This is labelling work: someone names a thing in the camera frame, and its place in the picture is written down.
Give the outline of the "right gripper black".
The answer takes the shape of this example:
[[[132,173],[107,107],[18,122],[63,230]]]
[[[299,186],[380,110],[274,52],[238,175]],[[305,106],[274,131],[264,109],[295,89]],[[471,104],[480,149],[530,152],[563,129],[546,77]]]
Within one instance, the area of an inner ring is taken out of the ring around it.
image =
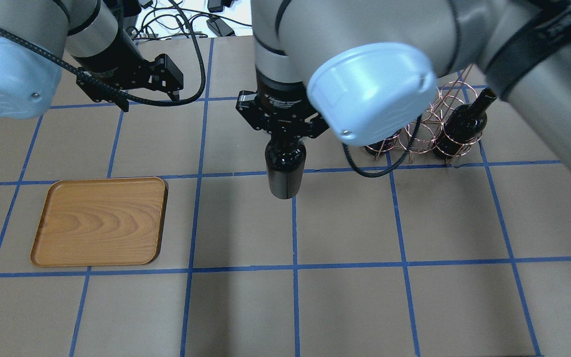
[[[256,91],[238,93],[236,110],[255,131],[274,137],[315,139],[329,125],[309,102],[301,81],[283,83],[256,70]]]

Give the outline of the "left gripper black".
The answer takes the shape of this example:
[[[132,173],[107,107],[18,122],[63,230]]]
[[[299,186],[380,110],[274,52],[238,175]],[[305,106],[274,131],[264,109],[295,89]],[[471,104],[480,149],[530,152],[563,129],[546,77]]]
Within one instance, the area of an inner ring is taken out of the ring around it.
[[[75,61],[88,74],[77,75],[76,84],[95,103],[112,103],[126,113],[129,102],[119,90],[137,89],[160,91],[173,102],[180,101],[183,72],[167,54],[148,61],[136,47],[109,47],[97,55],[75,57]]]

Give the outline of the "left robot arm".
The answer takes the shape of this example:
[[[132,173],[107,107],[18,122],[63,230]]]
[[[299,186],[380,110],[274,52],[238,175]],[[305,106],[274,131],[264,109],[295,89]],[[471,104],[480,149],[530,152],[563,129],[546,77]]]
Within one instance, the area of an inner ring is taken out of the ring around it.
[[[0,0],[0,117],[43,115],[64,70],[89,99],[123,111],[126,90],[164,92],[175,105],[183,88],[172,59],[144,59],[103,0]]]

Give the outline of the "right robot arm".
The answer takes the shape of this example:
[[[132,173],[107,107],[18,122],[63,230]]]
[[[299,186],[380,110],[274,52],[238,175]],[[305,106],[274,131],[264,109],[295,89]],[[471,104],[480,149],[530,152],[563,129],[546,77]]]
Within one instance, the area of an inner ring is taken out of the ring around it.
[[[571,170],[571,0],[255,0],[257,91],[236,109],[298,146],[347,145],[417,119],[437,80],[471,64]]]

